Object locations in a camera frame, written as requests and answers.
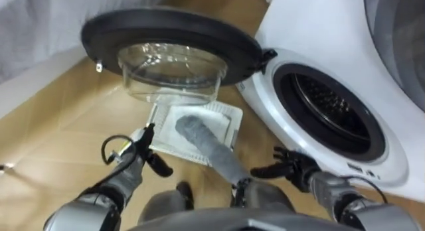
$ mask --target washing machine door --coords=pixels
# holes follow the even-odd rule
[[[382,61],[425,111],[425,0],[365,0],[365,8]]]
[[[259,44],[241,30],[164,7],[97,16],[81,38],[98,71],[122,74],[130,95],[154,103],[208,103],[219,86],[249,78],[262,63]]]

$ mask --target washing machine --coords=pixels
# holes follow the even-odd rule
[[[290,149],[425,201],[425,0],[273,0],[238,84]]]
[[[143,7],[91,18],[81,39],[137,99],[203,105],[236,84],[288,148],[424,202],[424,1],[272,0],[256,38]]]

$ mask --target wooden floor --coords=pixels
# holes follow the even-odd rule
[[[253,35],[267,9],[264,0],[167,0],[173,6],[223,19]],[[111,134],[130,134],[144,126],[151,105],[137,101],[120,88],[121,78],[95,72],[84,60],[29,101],[0,119],[0,163],[16,163],[0,176],[0,231],[40,230],[49,215],[75,198],[111,169],[103,165],[100,145]],[[280,142],[244,102],[234,87],[222,88],[219,100],[238,106],[244,117],[235,153],[244,166],[273,162],[272,148]],[[195,207],[227,206],[230,185],[210,168],[161,155],[174,174],[159,178],[143,169],[143,184],[124,211],[122,230],[132,227],[155,193],[189,181]],[[283,179],[271,181],[288,194],[298,212],[328,218],[309,194],[301,194]],[[378,196],[365,191],[373,198]],[[425,227],[425,206],[391,196]]]

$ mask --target gray fabric cloth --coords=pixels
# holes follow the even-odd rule
[[[230,148],[219,142],[201,119],[186,115],[177,120],[175,129],[208,157],[211,167],[231,184],[237,185],[238,181],[250,177]]]
[[[80,46],[82,25],[116,9],[160,0],[0,0],[0,84]]]

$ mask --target black cable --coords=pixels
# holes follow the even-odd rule
[[[378,188],[378,186],[376,186],[376,184],[374,184],[372,181],[370,181],[370,180],[368,180],[368,179],[366,179],[366,178],[363,178],[363,177],[360,177],[360,176],[356,176],[356,175],[347,175],[347,176],[341,176],[341,178],[342,179],[345,179],[346,181],[348,181],[348,180],[350,180],[350,179],[359,179],[359,180],[362,180],[362,181],[364,181],[364,182],[366,182],[366,183],[368,183],[368,184],[370,184],[379,194],[380,194],[380,196],[382,197],[382,201],[385,203],[385,204],[388,204],[388,200],[386,199],[386,196],[385,196],[385,194],[380,190],[380,188]]]
[[[114,158],[113,157],[110,157],[108,159],[106,158],[105,148],[106,148],[106,145],[110,141],[115,140],[115,139],[125,139],[125,140],[129,141],[130,142],[131,149],[132,149],[131,152],[133,153],[133,155],[131,156],[131,159],[126,164],[122,165],[119,169],[117,169],[116,171],[110,173],[107,177],[105,177],[102,180],[100,180],[99,182],[97,182],[93,186],[93,188],[94,187],[98,187],[102,183],[105,183],[105,182],[109,181],[110,179],[112,179],[113,177],[115,177],[116,175],[118,175],[119,173],[121,173],[122,171],[124,171],[125,169],[127,169],[135,161],[135,159],[137,158],[137,148],[136,148],[135,143],[134,143],[134,141],[133,141],[132,138],[130,138],[130,137],[126,136],[126,135],[112,135],[112,136],[108,137],[103,142],[102,147],[100,149],[100,154],[102,155],[102,160],[105,162],[105,164],[109,165],[110,163],[112,163],[112,161],[114,161]]]

